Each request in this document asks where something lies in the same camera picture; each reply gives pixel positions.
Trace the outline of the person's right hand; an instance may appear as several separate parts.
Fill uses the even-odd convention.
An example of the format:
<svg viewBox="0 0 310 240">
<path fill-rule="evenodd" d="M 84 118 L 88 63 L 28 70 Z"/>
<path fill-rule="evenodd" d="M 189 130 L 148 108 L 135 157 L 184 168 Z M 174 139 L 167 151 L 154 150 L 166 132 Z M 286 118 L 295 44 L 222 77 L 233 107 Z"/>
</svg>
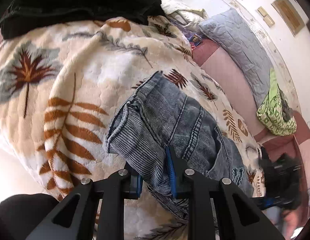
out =
<svg viewBox="0 0 310 240">
<path fill-rule="evenodd" d="M 282 217 L 285 223 L 285 229 L 282 233 L 285 239 L 291 239 L 294 231 L 306 223 L 301 223 L 299 213 L 297 210 L 284 210 L 282 211 Z"/>
</svg>

